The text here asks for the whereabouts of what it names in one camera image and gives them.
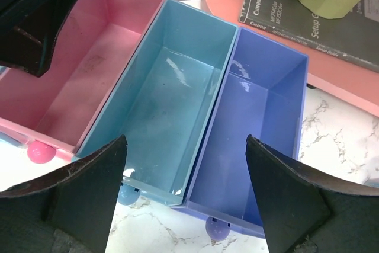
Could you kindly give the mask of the pink two-tier shelf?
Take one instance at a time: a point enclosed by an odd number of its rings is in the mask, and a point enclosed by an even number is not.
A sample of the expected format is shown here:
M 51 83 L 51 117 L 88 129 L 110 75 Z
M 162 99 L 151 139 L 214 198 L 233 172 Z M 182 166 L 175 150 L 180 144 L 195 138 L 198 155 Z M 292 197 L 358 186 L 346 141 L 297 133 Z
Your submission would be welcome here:
M 309 56 L 307 82 L 378 116 L 378 73 L 239 22 L 243 0 L 201 0 L 201 9 Z

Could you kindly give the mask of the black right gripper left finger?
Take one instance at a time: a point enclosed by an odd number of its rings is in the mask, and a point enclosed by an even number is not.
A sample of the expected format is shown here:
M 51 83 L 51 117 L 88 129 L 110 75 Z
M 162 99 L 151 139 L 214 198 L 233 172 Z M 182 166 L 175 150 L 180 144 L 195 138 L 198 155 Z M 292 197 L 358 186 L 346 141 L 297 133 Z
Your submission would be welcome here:
M 1 252 L 105 252 L 127 157 L 125 136 L 1 192 Z

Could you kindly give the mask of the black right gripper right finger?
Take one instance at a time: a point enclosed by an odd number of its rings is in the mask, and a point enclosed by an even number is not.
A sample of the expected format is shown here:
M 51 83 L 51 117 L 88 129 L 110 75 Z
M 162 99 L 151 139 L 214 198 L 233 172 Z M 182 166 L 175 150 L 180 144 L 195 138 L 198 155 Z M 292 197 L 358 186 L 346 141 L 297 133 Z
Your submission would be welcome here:
M 346 181 L 246 139 L 270 252 L 378 252 L 378 188 Z

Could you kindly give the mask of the pink plastic bin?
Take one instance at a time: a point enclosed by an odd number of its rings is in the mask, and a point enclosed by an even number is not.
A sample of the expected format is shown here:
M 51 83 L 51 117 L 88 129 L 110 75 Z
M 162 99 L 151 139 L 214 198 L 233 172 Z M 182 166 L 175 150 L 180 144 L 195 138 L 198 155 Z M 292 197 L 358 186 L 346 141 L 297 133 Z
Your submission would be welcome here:
M 77 0 L 43 76 L 1 73 L 1 139 L 41 163 L 77 153 L 163 2 Z

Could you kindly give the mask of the light blue plastic bin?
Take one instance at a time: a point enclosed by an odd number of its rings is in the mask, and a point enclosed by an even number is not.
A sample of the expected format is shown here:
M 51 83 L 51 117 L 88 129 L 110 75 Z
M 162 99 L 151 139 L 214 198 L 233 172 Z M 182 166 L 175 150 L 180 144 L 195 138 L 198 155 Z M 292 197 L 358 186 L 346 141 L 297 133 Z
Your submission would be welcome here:
M 231 23 L 165 1 L 77 154 L 126 137 L 119 203 L 182 203 L 236 34 Z

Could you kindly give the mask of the grey Canon setup guide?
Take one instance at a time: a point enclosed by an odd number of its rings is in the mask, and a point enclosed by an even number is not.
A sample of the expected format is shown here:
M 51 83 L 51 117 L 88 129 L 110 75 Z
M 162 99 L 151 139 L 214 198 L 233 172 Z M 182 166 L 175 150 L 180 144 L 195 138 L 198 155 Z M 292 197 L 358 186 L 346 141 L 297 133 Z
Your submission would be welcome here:
M 244 0 L 240 23 L 378 72 L 378 0 L 360 0 L 327 20 L 298 0 Z

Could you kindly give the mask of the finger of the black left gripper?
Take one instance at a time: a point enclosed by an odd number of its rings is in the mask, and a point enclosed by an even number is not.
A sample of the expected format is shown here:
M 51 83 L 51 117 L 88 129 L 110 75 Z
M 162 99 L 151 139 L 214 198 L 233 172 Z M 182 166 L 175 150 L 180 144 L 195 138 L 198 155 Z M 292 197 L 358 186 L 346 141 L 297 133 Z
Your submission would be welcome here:
M 77 0 L 1 0 L 1 67 L 41 77 Z

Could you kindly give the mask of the purple blue plastic bin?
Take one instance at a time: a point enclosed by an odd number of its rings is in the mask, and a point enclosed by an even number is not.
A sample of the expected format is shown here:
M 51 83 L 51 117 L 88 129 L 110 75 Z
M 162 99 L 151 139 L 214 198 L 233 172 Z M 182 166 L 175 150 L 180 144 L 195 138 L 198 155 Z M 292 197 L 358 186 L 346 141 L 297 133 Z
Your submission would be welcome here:
M 297 158 L 309 59 L 246 28 L 236 42 L 176 210 L 205 221 L 217 241 L 231 231 L 264 237 L 246 162 L 252 135 Z

